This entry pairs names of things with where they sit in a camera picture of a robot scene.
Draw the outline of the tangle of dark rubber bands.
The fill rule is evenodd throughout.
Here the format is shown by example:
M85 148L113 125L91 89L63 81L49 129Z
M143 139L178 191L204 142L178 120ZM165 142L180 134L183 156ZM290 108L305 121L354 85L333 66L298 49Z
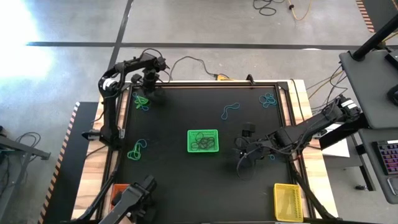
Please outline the tangle of dark rubber bands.
M213 151L215 149L214 137L205 136L203 133L197 133L195 140L190 143L190 151Z

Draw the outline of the green plastic basket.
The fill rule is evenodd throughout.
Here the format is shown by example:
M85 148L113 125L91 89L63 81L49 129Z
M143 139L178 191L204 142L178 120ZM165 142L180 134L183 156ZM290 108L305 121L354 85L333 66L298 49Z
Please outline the green plastic basket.
M197 133L203 133L205 136L212 136L215 139L215 149L213 151L190 151L190 143L195 140ZM213 153L219 151L218 130L216 129L199 129L187 131L187 152L188 153Z

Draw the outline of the yellow plastic basket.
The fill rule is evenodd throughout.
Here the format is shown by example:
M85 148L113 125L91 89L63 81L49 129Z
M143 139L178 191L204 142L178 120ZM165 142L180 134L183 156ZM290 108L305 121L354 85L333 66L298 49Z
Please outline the yellow plastic basket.
M299 185L274 184L274 213L277 221L303 222Z

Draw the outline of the black table mat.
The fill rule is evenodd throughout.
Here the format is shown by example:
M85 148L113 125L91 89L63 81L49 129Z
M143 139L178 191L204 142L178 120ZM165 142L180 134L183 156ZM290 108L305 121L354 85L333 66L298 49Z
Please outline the black table mat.
M256 139L283 125L278 106L260 104L265 93L267 88L167 88L148 111L131 105L124 151L131 151L139 139L147 147L139 161L122 157L117 181L155 178L151 224L274 220L273 188L290 181L287 164L278 156L239 165L234 145L244 123L256 125ZM240 108L229 110L222 120L223 108L234 103ZM218 152L187 152L187 131L199 129L218 130Z

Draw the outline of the white paper sheet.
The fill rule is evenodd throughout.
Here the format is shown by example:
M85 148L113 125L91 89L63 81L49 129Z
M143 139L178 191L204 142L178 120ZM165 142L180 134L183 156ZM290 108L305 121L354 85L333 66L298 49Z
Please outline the white paper sheet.
M346 139L342 139L332 146L322 150L324 156L350 157L348 143Z

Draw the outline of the orange plastic basket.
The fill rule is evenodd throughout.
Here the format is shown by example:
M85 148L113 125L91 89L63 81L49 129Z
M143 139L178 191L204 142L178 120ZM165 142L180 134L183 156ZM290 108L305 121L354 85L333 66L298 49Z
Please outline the orange plastic basket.
M129 184L114 184L111 193L111 205L116 205L121 194L126 190Z

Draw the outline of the gray keyboard desk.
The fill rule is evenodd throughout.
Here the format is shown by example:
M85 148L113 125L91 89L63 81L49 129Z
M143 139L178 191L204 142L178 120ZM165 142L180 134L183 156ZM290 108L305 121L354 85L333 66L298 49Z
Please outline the gray keyboard desk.
M384 173L372 147L374 141L397 140L398 129L360 129L358 133L386 200L390 204L398 204L398 174Z

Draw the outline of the black desk leg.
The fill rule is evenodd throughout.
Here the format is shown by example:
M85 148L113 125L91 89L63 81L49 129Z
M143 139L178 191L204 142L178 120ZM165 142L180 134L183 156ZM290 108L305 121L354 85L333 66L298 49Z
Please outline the black desk leg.
M375 191L376 188L374 182L363 157L366 152L362 144L359 144L355 138L355 134L359 129L368 127L365 115L361 113L359 118L351 123L346 121L344 123L337 122L336 124L339 124L339 126L335 128L333 126L331 128L327 127L327 133L319 138L320 148L323 150L342 139L346 139L350 157L326 156L327 164L332 168L359 168L365 182L364 185L368 187L368 191Z

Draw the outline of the black hazard-striped floor mat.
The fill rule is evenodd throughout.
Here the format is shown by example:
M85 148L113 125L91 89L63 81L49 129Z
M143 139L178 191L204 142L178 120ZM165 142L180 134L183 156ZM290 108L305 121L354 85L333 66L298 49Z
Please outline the black hazard-striped floor mat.
M398 14L398 0L355 0L371 33L377 32Z
M75 103L37 224L71 219L89 144L81 134L93 127L97 107L97 102Z

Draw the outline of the gray desk top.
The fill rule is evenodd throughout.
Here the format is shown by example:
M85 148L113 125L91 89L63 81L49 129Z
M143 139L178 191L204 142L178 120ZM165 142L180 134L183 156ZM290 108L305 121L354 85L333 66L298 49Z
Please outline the gray desk top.
M373 129L398 128L398 106L388 100L387 92L398 85L398 69L391 65L385 50L368 53L356 61L349 52L339 54L356 99Z

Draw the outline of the black backlit keyboard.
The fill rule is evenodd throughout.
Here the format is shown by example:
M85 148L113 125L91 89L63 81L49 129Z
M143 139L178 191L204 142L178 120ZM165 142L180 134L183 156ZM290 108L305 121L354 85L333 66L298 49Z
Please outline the black backlit keyboard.
M386 175L398 174L398 139L374 141L372 147Z

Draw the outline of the black computer mouse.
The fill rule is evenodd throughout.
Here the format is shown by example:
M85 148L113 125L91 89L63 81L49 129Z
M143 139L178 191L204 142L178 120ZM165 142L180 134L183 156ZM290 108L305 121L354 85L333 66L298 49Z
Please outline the black computer mouse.
M387 99L394 105L398 106L398 85L392 87L387 92Z

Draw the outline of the black pole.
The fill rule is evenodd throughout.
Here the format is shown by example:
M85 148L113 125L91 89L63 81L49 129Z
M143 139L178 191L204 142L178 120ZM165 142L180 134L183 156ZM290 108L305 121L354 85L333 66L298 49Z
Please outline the black pole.
M351 58L361 61L366 54L377 47L384 39L392 34L398 28L398 14L396 14L388 23L379 29L370 39L368 39L358 50L351 53Z

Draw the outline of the black desk device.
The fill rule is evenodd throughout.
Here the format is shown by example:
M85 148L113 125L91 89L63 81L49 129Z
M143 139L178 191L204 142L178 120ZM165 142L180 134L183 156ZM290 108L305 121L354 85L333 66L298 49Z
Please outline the black desk device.
M385 59L396 69L398 69L398 50L389 52Z

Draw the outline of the black aluminium table frame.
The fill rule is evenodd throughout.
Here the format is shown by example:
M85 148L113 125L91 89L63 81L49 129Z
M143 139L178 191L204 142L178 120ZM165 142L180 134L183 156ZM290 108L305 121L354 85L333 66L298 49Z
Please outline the black aluminium table frame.
M282 87L280 87L280 94L282 95L282 107L285 116L285 122L287 124L293 124L293 121L289 121L290 118L294 118L296 123L301 123L303 119L309 119L312 117L313 113L310 109L310 101L307 95L306 87L303 80L256 80L256 83L271 83L277 84L278 82L285 82L289 88L289 93L284 93ZM187 86L188 84L197 84L200 88L204 87L215 87L210 86L211 84L217 84L223 88L227 88L227 84L249 84L249 81L244 80L222 80L222 81L171 81L170 84L178 84ZM119 115L118 124L127 122L127 103L129 102L129 93L127 90L122 94L121 99L121 115ZM292 105L293 112L287 112L288 104ZM92 141L88 145L87 154L94 152L96 147L100 146L99 141ZM97 194L100 192L100 187L102 187L102 182L108 179L111 172L116 167L116 160L118 152L113 152L111 149L104 147L103 149L91 154L84 163L82 176L80 178L79 188L73 206L73 212L71 218L67 220L72 220L79 218L86 211L88 206L95 199ZM337 217L338 212L336 209L335 199L331 190L330 180L326 171L326 165L323 153L319 149L306 147L303 151L303 166L308 177L308 184L310 189L315 194L320 203L331 213L333 216ZM111 201L111 189L109 189L104 196L104 200L101 205L103 208L99 208L103 215L108 214L110 209ZM91 219L95 218L95 215L100 214L95 210Z

